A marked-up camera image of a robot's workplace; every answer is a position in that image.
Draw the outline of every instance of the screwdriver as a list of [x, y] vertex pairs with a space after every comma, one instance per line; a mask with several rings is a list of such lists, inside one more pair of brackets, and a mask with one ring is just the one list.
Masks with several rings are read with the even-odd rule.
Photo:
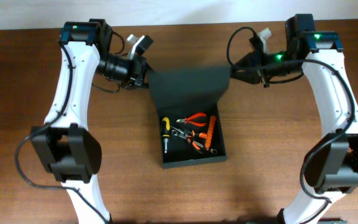
[[169, 118], [164, 117], [161, 121], [161, 135], [162, 135], [162, 142], [164, 143], [164, 153], [168, 152], [168, 139], [170, 137], [170, 129], [171, 126], [169, 124]]

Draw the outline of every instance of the tool box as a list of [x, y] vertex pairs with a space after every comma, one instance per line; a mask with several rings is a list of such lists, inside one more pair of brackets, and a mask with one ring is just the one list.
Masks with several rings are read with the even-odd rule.
[[[229, 67], [194, 68], [149, 74], [150, 94], [157, 109], [160, 127], [162, 119], [168, 117], [170, 126], [207, 133], [209, 118], [212, 115], [216, 117], [211, 142], [211, 149], [216, 150], [215, 154], [201, 154], [186, 139], [172, 134], [168, 139], [168, 150], [165, 153], [162, 133], [160, 133], [162, 167], [164, 169], [226, 160], [218, 100], [227, 90], [229, 79]], [[177, 119], [188, 118], [196, 113], [207, 114], [206, 126], [198, 127], [190, 123], [180, 124], [176, 122]], [[204, 139], [195, 140], [205, 144]]]

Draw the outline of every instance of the wood grain surface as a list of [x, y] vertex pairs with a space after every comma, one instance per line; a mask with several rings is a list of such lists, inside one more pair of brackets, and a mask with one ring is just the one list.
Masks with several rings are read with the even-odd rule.
[[[145, 54], [158, 71], [226, 64], [226, 44], [240, 26], [269, 27], [271, 52], [285, 49], [284, 22], [190, 26], [115, 27], [127, 37], [148, 34]], [[336, 30], [344, 45], [347, 75], [358, 102], [358, 20], [318, 21]], [[17, 143], [42, 124], [55, 94], [61, 55], [58, 29], [0, 31], [0, 223], [76, 223], [64, 191], [28, 186], [14, 167]], [[251, 50], [250, 34], [232, 43], [233, 60]], [[119, 49], [114, 37], [111, 51]], [[114, 88], [101, 77], [94, 81]], [[300, 190], [305, 154], [321, 139], [321, 124], [306, 78], [287, 85], [248, 85], [231, 80], [218, 103], [226, 162], [163, 170], [158, 120], [148, 90], [108, 94], [92, 89], [88, 125], [100, 142], [98, 174], [104, 204], [116, 222], [218, 222], [274, 217]], [[25, 173], [40, 184], [58, 184], [43, 170], [30, 144]], [[324, 217], [358, 223], [358, 189]]]

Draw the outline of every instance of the orange handle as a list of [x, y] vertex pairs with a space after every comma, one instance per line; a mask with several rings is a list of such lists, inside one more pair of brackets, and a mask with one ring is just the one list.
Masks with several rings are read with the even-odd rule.
[[205, 134], [205, 133], [200, 133], [200, 134], [198, 135], [198, 137], [203, 138], [203, 139], [208, 139], [208, 135]]
[[204, 121], [206, 121], [206, 114], [205, 113], [196, 113], [191, 115], [188, 118], [185, 118], [185, 124], [186, 123], [190, 123], [192, 125], [198, 126], [198, 127], [203, 127], [206, 125], [206, 123]]
[[200, 147], [197, 146], [197, 144], [193, 141], [193, 146], [197, 149], [200, 150]]
[[199, 118], [199, 117], [206, 117], [206, 114], [205, 113], [196, 113], [196, 114], [191, 115], [189, 118], [187, 118], [187, 120], [196, 119], [196, 118]]
[[206, 125], [206, 123], [197, 123], [197, 122], [194, 122], [194, 121], [185, 121], [185, 124], [189, 122], [190, 124], [194, 125], [194, 126], [197, 126], [197, 127], [203, 127]]
[[216, 122], [216, 117], [212, 115], [211, 119], [209, 120], [208, 132], [206, 134], [205, 148], [207, 148], [207, 149], [211, 147], [212, 135], [214, 133], [215, 122]]

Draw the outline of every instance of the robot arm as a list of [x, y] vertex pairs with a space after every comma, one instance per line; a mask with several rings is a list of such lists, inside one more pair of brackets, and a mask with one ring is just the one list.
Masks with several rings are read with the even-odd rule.
[[255, 50], [232, 64], [229, 41], [232, 78], [269, 87], [273, 77], [302, 71], [313, 89], [323, 138], [305, 157], [300, 177], [301, 183], [306, 180], [305, 189], [277, 220], [318, 223], [334, 202], [358, 187], [358, 105], [346, 76], [342, 44], [335, 32], [316, 32], [311, 14], [297, 14], [286, 22], [285, 52], [266, 54], [261, 37], [252, 28], [243, 28], [253, 32], [250, 42]]
[[[333, 66], [339, 71], [340, 76], [342, 76], [350, 89], [344, 66], [343, 53], [330, 49], [320, 50], [318, 53], [309, 53], [306, 59], [318, 60]], [[313, 89], [320, 114], [323, 137], [329, 133], [335, 133], [337, 129], [343, 129], [350, 117], [351, 106], [345, 89], [338, 78], [332, 75], [331, 71], [327, 68], [314, 63], [304, 63], [302, 70]], [[356, 117], [346, 131], [346, 134], [358, 134], [358, 105], [356, 101], [355, 107]], [[325, 206], [322, 212], [308, 222], [310, 224], [317, 223], [334, 202], [346, 195], [341, 191], [327, 191], [319, 195], [308, 184], [306, 184], [306, 188], [313, 195], [328, 197], [332, 201], [332, 203]], [[285, 223], [301, 223], [309, 219], [323, 208], [324, 203], [324, 200], [310, 198], [301, 190], [291, 205], [283, 211]]]
[[[113, 33], [104, 20], [65, 24], [60, 41], [70, 58], [62, 49], [58, 86], [45, 118], [45, 124], [51, 125], [31, 139], [45, 170], [53, 173], [67, 189], [79, 224], [112, 223], [98, 184], [101, 147], [88, 132], [87, 111], [93, 76], [95, 72], [102, 73], [108, 80], [120, 82], [125, 89], [147, 88], [144, 78], [150, 67], [141, 55], [152, 44], [152, 39], [147, 35], [140, 39], [131, 35], [134, 47], [126, 59], [109, 54]], [[62, 116], [56, 120], [57, 112]], [[34, 127], [32, 133], [41, 129]]]

